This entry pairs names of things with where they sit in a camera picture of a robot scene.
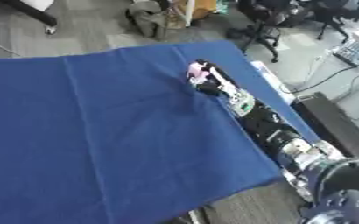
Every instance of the keyboard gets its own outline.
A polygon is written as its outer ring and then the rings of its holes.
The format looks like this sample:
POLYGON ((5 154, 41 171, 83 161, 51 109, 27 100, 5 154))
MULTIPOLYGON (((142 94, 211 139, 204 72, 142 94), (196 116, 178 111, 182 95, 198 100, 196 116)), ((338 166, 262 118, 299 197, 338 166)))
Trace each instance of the keyboard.
POLYGON ((359 42, 351 41, 343 45, 339 50, 334 52, 334 56, 339 60, 351 65, 352 67, 359 66, 359 42))

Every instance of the chair wheel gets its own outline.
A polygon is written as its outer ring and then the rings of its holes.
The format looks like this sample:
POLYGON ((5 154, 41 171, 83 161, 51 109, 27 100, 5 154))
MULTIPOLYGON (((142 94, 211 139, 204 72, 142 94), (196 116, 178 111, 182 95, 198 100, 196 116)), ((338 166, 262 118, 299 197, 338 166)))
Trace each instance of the chair wheel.
POLYGON ((45 28, 46 35, 53 35, 56 31, 57 31, 57 27, 55 27, 55 26, 47 26, 45 28))

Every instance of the blue cloth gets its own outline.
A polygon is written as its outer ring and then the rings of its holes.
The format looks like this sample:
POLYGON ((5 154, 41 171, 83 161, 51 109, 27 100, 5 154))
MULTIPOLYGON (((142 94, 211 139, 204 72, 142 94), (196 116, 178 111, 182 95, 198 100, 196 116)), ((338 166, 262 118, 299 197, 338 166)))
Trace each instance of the blue cloth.
POLYGON ((0 59, 0 224, 156 223, 280 179, 213 97, 210 60, 315 134, 228 42, 0 59))

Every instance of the table leg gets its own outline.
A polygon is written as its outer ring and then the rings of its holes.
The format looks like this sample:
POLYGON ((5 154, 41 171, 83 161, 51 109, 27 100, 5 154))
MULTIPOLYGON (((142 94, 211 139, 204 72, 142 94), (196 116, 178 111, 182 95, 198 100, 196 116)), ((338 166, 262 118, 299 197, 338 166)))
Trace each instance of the table leg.
POLYGON ((187 0, 187 10, 185 12, 185 26, 190 26, 192 22, 192 16, 194 14, 195 0, 187 0))

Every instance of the bag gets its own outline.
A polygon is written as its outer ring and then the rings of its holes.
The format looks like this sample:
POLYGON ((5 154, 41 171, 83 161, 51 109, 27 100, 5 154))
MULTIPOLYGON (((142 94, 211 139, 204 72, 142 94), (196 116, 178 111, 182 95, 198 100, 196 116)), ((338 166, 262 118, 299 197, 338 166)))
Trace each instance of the bag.
POLYGON ((167 27, 166 12, 156 1, 133 3, 125 12, 132 25, 146 38, 162 39, 167 27))

